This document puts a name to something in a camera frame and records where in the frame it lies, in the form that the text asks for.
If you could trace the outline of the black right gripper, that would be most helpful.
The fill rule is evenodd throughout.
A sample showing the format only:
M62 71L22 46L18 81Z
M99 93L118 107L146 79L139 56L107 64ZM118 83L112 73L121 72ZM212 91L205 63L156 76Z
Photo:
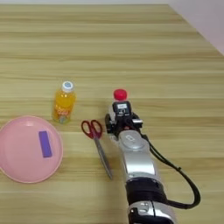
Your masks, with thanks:
M106 114L104 120L107 133L114 135L115 137L119 137L119 134L125 130L135 130L140 132L140 129L143 127L143 120L135 113L118 116L115 120L112 120L109 114Z

